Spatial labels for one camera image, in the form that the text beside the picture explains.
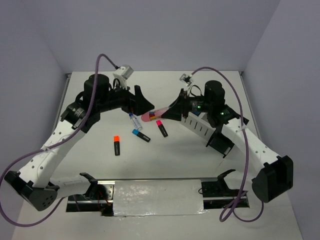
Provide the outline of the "blue splash-label round jar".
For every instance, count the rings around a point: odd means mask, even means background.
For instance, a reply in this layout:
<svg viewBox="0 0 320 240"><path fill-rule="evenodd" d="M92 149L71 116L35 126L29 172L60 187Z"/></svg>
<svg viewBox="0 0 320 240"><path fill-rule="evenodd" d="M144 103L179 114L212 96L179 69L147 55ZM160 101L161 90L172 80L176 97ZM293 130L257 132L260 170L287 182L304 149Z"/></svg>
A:
<svg viewBox="0 0 320 240"><path fill-rule="evenodd" d="M204 117L207 113L206 112L192 112L192 114L194 114L197 117Z"/></svg>

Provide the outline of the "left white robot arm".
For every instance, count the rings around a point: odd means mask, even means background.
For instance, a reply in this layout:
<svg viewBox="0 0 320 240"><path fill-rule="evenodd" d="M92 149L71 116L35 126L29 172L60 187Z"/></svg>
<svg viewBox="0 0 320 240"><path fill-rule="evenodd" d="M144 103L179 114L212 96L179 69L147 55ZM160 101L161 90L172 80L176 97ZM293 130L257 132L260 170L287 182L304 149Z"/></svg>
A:
<svg viewBox="0 0 320 240"><path fill-rule="evenodd" d="M142 94L138 85L134 93L128 88L112 88L106 75L90 75L84 82L84 90L60 116L55 130L18 171L8 171L4 180L37 211L49 208L57 199L82 195L91 200L97 196L98 180L86 172L75 177L53 179L56 168L72 147L81 140L91 127L101 119L101 113L122 109L140 116L154 108Z"/></svg>

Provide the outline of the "pink cap crayon tube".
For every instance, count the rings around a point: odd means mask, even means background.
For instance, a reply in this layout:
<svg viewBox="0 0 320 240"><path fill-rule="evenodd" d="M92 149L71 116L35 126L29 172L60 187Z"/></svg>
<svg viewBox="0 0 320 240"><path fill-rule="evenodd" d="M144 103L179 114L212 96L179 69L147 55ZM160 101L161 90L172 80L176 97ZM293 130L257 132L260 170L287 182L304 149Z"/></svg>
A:
<svg viewBox="0 0 320 240"><path fill-rule="evenodd" d="M141 115L141 120L143 122L151 122L156 119L162 118L162 115L169 109L169 107L164 107L160 109L154 109L151 111L148 111Z"/></svg>

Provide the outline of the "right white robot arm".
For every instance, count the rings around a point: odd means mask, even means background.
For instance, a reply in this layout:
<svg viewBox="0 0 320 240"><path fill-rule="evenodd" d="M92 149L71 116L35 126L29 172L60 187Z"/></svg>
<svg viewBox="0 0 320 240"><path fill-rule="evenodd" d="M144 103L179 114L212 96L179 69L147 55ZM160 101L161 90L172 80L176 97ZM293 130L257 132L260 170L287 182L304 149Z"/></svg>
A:
<svg viewBox="0 0 320 240"><path fill-rule="evenodd" d="M215 129L210 139L217 144L217 151L223 154L237 146L248 154L257 171L252 190L259 200L269 203L293 187L293 160L271 150L248 129L246 118L225 103L225 90L219 81L206 82L201 96L189 96L182 89L162 118L181 121L191 112L207 114L208 123Z"/></svg>

